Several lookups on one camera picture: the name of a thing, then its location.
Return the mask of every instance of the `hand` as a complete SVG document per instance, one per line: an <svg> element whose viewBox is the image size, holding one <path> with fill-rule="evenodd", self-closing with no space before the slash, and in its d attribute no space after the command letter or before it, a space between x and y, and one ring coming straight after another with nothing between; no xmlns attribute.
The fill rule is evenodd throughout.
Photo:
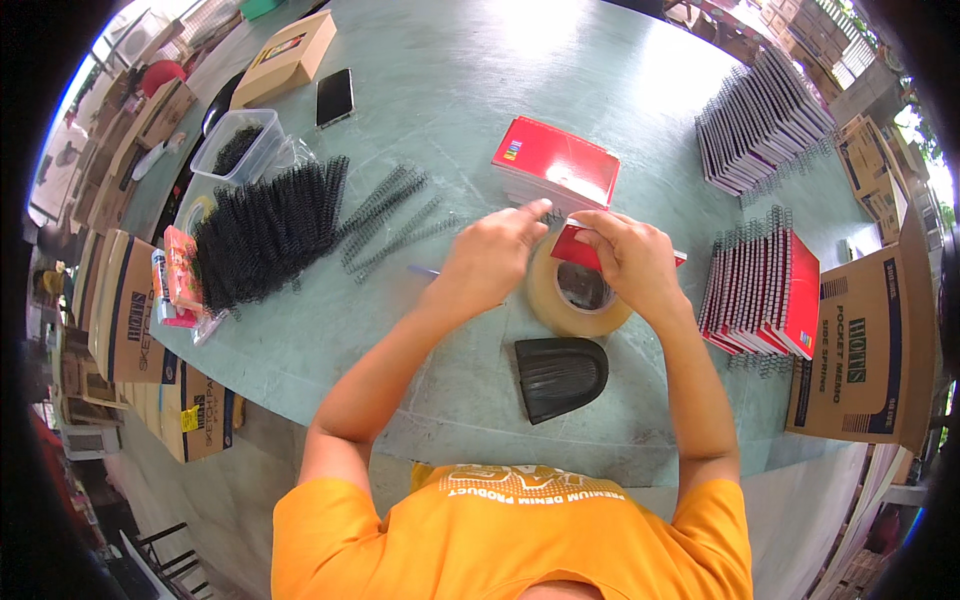
<svg viewBox="0 0 960 600"><path fill-rule="evenodd" d="M666 233L615 212L582 210L570 218L596 229L578 231L575 239L596 250L604 279L655 331L692 317Z"/></svg>
<svg viewBox="0 0 960 600"><path fill-rule="evenodd" d="M530 250L547 232L543 199L494 212L464 229L440 274L420 297L420 307L460 324L501 304L523 279Z"/></svg>

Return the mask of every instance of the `orange t-shirt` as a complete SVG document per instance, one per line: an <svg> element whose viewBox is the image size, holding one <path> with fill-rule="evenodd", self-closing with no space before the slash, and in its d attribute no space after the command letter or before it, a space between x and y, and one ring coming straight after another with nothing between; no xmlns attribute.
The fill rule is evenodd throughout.
<svg viewBox="0 0 960 600"><path fill-rule="evenodd" d="M590 583L604 598L750 598L743 493L718 479L667 524L612 481L549 467L437 468L381 523L355 485L317 479L274 509L273 596L517 598Z"/></svg>

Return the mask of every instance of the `smartphone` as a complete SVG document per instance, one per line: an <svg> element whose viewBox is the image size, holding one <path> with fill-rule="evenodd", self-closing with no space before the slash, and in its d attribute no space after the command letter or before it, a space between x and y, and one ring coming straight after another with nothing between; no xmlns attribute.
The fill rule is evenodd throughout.
<svg viewBox="0 0 960 600"><path fill-rule="evenodd" d="M317 127L333 125L353 112L353 75L337 71L317 82Z"/></svg>

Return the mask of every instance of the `clear plastic bin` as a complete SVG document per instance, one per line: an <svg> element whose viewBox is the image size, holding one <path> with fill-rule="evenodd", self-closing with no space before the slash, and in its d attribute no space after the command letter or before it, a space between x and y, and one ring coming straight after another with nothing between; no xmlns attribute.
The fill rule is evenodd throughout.
<svg viewBox="0 0 960 600"><path fill-rule="evenodd" d="M226 175L214 175L213 166L217 162L217 153L233 138L237 130L250 125L262 125L263 131L232 171ZM216 127L204 140L204 144L190 161L190 170L231 185L243 185L256 181L276 156L276 151L280 149L283 139L283 128L276 116L276 110L269 108L231 110L220 118Z"/></svg>

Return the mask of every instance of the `yellow label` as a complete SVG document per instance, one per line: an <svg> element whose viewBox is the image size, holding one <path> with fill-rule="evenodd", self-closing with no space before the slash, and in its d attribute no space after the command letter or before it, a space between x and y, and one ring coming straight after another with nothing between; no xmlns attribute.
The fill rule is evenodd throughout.
<svg viewBox="0 0 960 600"><path fill-rule="evenodd" d="M197 410L200 408L200 405L196 405L193 408L188 408L185 411L180 411L180 429L183 433L187 431L193 431L200 427L200 424L197 421Z"/></svg>

